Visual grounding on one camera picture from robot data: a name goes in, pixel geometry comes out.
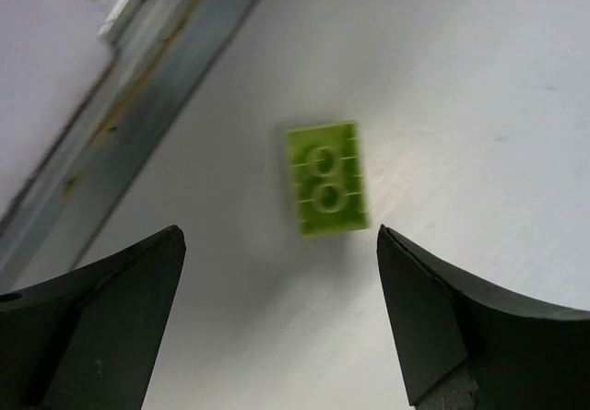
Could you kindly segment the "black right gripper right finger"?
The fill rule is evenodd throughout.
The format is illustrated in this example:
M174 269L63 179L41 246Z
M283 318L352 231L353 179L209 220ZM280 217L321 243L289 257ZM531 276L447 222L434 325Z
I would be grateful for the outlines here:
M587 311L494 285L388 227L377 258L413 408L588 407Z

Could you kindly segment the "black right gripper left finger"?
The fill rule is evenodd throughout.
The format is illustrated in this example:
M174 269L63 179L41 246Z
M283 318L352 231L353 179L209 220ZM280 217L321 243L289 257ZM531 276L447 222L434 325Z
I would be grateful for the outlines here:
M168 227L1 297L1 407L142 407L183 270Z

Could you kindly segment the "lime lego brick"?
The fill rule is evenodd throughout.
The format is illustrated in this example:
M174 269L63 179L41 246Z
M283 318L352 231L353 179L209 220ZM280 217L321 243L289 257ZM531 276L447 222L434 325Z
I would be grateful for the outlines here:
M358 123L288 129L284 138L300 234L311 238L368 228Z

